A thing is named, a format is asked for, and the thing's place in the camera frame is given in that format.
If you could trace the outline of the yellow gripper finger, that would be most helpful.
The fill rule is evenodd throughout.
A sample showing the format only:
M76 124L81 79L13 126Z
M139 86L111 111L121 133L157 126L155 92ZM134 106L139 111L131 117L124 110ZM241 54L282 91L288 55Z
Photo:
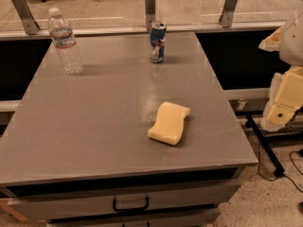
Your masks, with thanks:
M278 51L281 31L282 26L276 29L270 36L262 40L258 45L258 48L268 52Z
M260 125L266 131L278 131L302 106L303 68L292 66L284 74L274 74Z

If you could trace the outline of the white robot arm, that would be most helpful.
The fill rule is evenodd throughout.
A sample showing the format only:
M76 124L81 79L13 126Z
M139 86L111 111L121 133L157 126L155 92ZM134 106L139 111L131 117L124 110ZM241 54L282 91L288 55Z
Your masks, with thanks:
M278 131L303 106L303 6L283 26L262 40L258 48L277 51L279 58L291 65L285 73L274 74L269 100L260 121L264 130Z

